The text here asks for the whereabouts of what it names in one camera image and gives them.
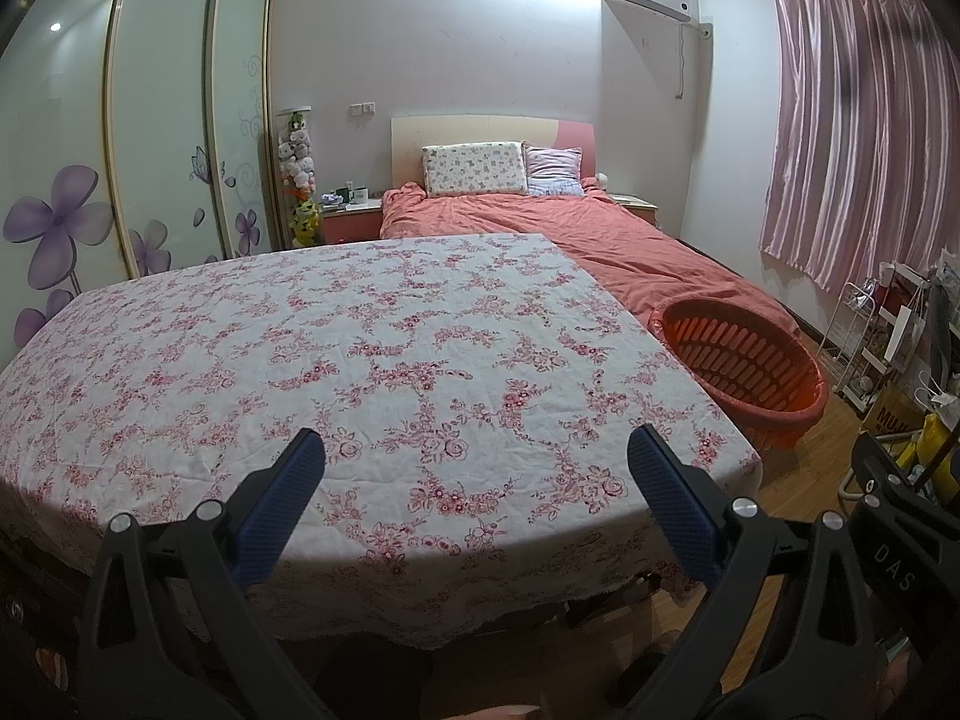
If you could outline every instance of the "headboard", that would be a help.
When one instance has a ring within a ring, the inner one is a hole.
[[[596,172],[593,124],[525,116],[401,116],[392,122],[394,186],[424,184],[424,146],[481,141],[529,141],[534,146],[584,151],[581,175]]]

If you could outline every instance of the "butterfly decal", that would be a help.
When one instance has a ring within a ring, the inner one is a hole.
[[[200,181],[203,181],[203,183],[212,184],[210,179],[210,162],[203,148],[197,146],[197,153],[190,159],[193,162],[193,172],[190,173],[190,180],[193,180],[193,177],[196,176]],[[220,178],[227,186],[235,187],[237,185],[237,179],[234,176],[229,175],[224,178],[224,173],[227,172],[224,165],[226,165],[225,162],[220,162]]]

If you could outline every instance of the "blue gripper pad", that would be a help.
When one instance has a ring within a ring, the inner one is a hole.
[[[683,466],[650,425],[630,435],[627,466],[683,571],[713,589],[723,575],[723,538],[716,520],[685,479],[689,471],[707,474]],[[707,481],[713,485],[709,476]]]
[[[270,578],[325,468],[323,440],[301,430],[270,469],[254,471],[227,508],[246,511],[233,532],[233,580],[241,590]]]

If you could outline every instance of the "metal screw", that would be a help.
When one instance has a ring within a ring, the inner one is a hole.
[[[223,510],[224,505],[220,501],[203,501],[197,507],[197,517],[204,522],[210,522],[211,519],[219,517]]]
[[[823,520],[824,525],[832,531],[839,531],[843,528],[843,517],[840,517],[837,512],[824,512]]]
[[[733,513],[738,517],[756,517],[760,507],[750,498],[737,498],[733,501]]]
[[[133,518],[129,514],[117,514],[110,521],[110,529],[114,533],[123,533],[131,525],[133,525]]]
[[[16,624],[23,624],[23,604],[13,596],[7,599],[7,616]]]

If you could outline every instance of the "floral pillow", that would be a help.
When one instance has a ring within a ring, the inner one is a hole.
[[[428,197],[452,194],[527,194],[521,143],[424,146]]]

